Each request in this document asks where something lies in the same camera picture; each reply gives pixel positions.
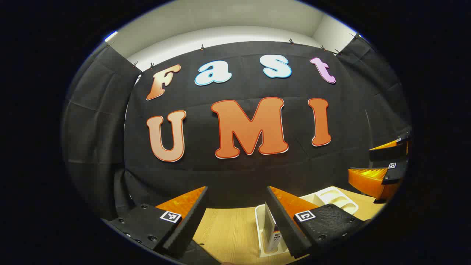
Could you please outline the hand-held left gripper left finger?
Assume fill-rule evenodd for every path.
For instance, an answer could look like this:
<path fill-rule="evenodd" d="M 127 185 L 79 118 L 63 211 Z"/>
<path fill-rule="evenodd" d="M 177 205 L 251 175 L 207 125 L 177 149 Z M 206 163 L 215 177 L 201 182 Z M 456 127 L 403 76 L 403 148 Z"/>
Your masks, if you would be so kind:
<path fill-rule="evenodd" d="M 203 186 L 157 206 L 140 204 L 105 223 L 151 251 L 180 258 L 205 214 L 208 191 Z"/>

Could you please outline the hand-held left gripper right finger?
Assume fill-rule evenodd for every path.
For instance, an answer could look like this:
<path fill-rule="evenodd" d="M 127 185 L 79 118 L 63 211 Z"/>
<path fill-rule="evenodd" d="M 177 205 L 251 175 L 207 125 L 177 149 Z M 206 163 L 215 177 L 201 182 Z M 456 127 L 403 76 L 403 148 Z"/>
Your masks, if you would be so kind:
<path fill-rule="evenodd" d="M 323 255 L 369 223 L 335 204 L 317 206 L 273 186 L 266 188 L 266 204 L 294 258 Z"/>

